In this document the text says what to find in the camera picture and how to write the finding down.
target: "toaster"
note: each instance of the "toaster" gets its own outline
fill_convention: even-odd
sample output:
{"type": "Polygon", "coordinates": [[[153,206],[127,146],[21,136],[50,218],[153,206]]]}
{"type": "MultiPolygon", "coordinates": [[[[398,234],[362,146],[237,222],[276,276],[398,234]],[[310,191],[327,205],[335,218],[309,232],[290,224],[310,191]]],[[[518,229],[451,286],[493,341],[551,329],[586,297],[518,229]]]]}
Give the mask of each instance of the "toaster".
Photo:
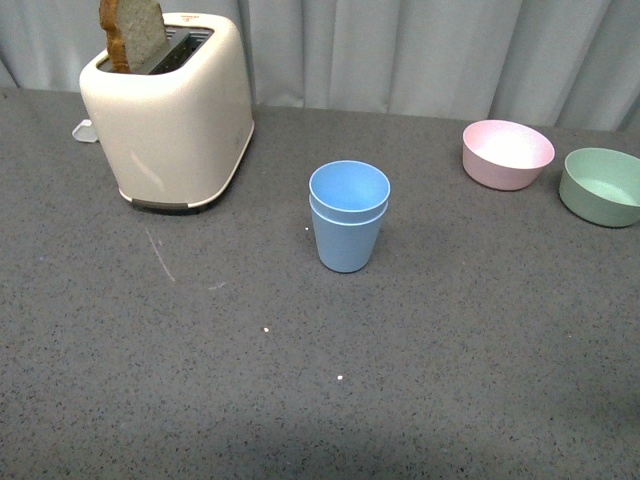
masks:
{"type": "Polygon", "coordinates": [[[120,194],[134,205],[201,207],[229,185],[254,130],[242,41],[217,15],[166,13],[168,43],[133,73],[106,49],[80,92],[120,194]]]}

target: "bowl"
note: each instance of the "bowl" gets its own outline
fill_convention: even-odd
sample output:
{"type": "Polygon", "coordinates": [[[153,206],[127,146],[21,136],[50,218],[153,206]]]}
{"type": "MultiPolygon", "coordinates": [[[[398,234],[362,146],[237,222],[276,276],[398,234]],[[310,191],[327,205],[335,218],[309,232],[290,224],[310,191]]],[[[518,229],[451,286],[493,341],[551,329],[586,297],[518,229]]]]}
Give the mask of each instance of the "bowl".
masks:
{"type": "Polygon", "coordinates": [[[567,155],[560,198],[579,217],[606,227],[640,220],[640,159],[606,148],[567,155]]]}
{"type": "Polygon", "coordinates": [[[506,120],[472,123],[462,140],[465,171],[476,182],[497,190],[529,186],[555,156],[544,135],[506,120]]]}

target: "cup rim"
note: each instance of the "cup rim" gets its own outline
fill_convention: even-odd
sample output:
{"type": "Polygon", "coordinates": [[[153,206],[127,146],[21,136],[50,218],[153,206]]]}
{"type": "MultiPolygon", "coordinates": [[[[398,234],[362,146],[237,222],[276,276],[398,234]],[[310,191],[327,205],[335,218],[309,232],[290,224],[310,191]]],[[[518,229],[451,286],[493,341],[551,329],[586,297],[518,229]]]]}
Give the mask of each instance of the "cup rim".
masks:
{"type": "Polygon", "coordinates": [[[387,202],[389,200],[389,196],[391,195],[391,182],[389,181],[389,178],[387,178],[387,176],[384,174],[384,172],[382,170],[380,170],[378,167],[375,167],[369,163],[360,161],[360,160],[335,160],[333,162],[329,162],[329,163],[325,163],[324,165],[319,166],[318,168],[316,168],[316,170],[311,174],[311,177],[309,178],[309,192],[311,193],[311,195],[313,195],[313,198],[320,203],[321,205],[331,209],[331,210],[335,210],[336,212],[341,212],[341,213],[365,213],[368,212],[370,210],[375,210],[376,208],[380,208],[380,206],[382,206],[384,204],[384,202],[387,202]],[[382,199],[382,201],[376,203],[375,205],[373,205],[372,207],[369,208],[363,208],[363,209],[350,209],[350,208],[338,208],[338,207],[334,207],[333,205],[329,205],[326,202],[323,202],[317,195],[316,193],[313,191],[313,178],[316,176],[316,174],[318,172],[320,172],[320,170],[329,167],[331,165],[336,165],[339,163],[357,163],[360,165],[364,165],[367,168],[371,168],[375,171],[377,171],[380,175],[382,175],[382,178],[385,181],[385,184],[387,186],[387,192],[384,196],[384,198],[382,199]]]}
{"type": "Polygon", "coordinates": [[[313,204],[311,202],[309,202],[309,205],[311,206],[311,210],[313,210],[313,213],[318,215],[321,219],[325,220],[326,222],[332,223],[333,225],[340,225],[341,227],[361,227],[363,225],[367,225],[369,223],[373,223],[373,222],[379,220],[380,217],[382,217],[387,212],[387,208],[389,208],[389,202],[387,202],[387,204],[384,206],[384,208],[382,209],[382,211],[378,215],[376,215],[375,217],[367,220],[366,222],[346,223],[346,222],[338,222],[336,220],[332,220],[330,218],[327,218],[324,215],[322,215],[322,213],[318,212],[318,210],[313,206],[313,204]]]}

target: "stacked cups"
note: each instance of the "stacked cups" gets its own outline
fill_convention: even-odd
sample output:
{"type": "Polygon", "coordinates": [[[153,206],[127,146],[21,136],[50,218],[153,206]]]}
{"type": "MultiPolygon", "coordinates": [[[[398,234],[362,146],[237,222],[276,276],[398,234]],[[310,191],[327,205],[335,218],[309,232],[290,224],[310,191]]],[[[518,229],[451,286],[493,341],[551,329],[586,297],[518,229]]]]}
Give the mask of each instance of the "stacked cups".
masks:
{"type": "Polygon", "coordinates": [[[389,204],[391,185],[385,174],[363,162],[340,160],[316,170],[309,190],[322,263],[342,273],[364,267],[389,204]]]}

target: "toast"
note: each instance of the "toast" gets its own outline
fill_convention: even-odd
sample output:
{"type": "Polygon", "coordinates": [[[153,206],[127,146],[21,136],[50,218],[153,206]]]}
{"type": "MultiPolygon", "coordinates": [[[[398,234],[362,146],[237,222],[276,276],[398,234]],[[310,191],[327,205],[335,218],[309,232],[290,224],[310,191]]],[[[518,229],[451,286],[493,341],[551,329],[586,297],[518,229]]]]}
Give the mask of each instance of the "toast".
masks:
{"type": "Polygon", "coordinates": [[[155,0],[100,0],[100,26],[107,32],[107,52],[118,73],[135,73],[168,43],[155,0]]]}

